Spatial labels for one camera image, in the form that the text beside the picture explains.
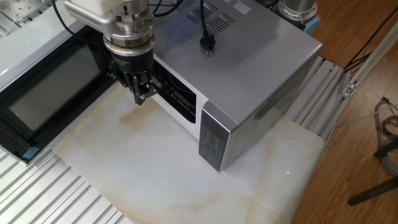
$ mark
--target blue object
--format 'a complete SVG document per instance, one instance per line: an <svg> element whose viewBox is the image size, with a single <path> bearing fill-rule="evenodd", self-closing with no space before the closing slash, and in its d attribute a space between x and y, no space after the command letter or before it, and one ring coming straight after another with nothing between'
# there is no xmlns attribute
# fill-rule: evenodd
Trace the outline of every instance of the blue object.
<svg viewBox="0 0 398 224"><path fill-rule="evenodd" d="M304 32L308 35L312 35L321 24L321 19L317 16L305 25Z"/></svg>
<svg viewBox="0 0 398 224"><path fill-rule="evenodd" d="M113 75L113 73L111 73L111 77L116 80L116 76Z"/></svg>
<svg viewBox="0 0 398 224"><path fill-rule="evenodd" d="M32 147L26 151L26 153L22 156L22 158L26 161L30 161L34 156L39 152L39 148Z"/></svg>

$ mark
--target white marble surface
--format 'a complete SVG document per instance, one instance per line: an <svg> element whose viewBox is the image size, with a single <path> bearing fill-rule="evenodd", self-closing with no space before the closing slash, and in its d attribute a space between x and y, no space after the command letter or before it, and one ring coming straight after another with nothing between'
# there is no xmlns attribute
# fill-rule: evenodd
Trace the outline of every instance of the white marble surface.
<svg viewBox="0 0 398 224"><path fill-rule="evenodd" d="M290 223L325 143L281 117L218 174L154 100L116 83L51 145L135 224Z"/></svg>

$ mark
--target wooden floor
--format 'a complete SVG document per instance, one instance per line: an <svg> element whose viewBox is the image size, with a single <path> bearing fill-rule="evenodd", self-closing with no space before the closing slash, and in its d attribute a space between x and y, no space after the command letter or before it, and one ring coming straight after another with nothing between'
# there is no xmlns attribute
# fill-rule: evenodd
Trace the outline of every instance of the wooden floor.
<svg viewBox="0 0 398 224"><path fill-rule="evenodd" d="M337 126L373 113L383 96L398 104L398 43L365 79ZM386 111L381 119L390 115ZM393 177L373 156L378 149L373 117L336 128L292 223L398 223L398 189L355 207L346 203ZM390 154L397 163L398 153Z"/></svg>
<svg viewBox="0 0 398 224"><path fill-rule="evenodd" d="M398 6L397 0L316 0L322 20L313 37L324 44L322 57L345 67ZM398 14L385 25L367 51L371 52L398 21Z"/></svg>

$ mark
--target tripod leg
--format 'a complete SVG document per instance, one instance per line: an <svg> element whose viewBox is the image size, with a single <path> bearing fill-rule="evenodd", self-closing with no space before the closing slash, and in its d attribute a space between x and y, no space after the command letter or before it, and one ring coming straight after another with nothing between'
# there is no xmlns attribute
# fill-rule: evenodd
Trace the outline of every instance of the tripod leg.
<svg viewBox="0 0 398 224"><path fill-rule="evenodd" d="M380 151L376 152L374 156L377 158L381 158L387 155L388 152L391 152L394 149L398 148L398 139L393 140L389 144L386 144Z"/></svg>
<svg viewBox="0 0 398 224"><path fill-rule="evenodd" d="M351 206L357 205L361 202L377 197L397 187L398 187L398 177L394 177L390 180L385 181L384 183L372 187L369 190L366 190L358 195L355 195L354 197L351 197L350 199L348 199L348 204Z"/></svg>

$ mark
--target microwave vent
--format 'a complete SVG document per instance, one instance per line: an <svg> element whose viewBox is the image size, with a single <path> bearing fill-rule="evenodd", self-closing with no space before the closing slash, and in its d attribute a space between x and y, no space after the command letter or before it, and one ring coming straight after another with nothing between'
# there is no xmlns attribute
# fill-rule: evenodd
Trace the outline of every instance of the microwave vent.
<svg viewBox="0 0 398 224"><path fill-rule="evenodd" d="M234 19L222 13L216 19L212 20L209 24L207 24L206 27L209 33L216 36L234 22L235 22Z"/></svg>
<svg viewBox="0 0 398 224"><path fill-rule="evenodd" d="M203 14L205 15L205 18L209 17L212 15L215 11L218 9L214 7L212 4L205 2L203 4ZM199 24L201 19L200 19L200 7L197 7L194 9L192 12L189 12L187 14L187 17L192 20L194 23Z"/></svg>
<svg viewBox="0 0 398 224"><path fill-rule="evenodd" d="M178 11L182 12L186 10L188 7L190 7L192 4L194 4L196 0L184 0L182 1L181 5L177 8Z"/></svg>
<svg viewBox="0 0 398 224"><path fill-rule="evenodd" d="M236 3L234 5L234 8L237 9L239 12L242 12L243 14L246 14L251 10L251 8L247 7L247 5L241 2Z"/></svg>

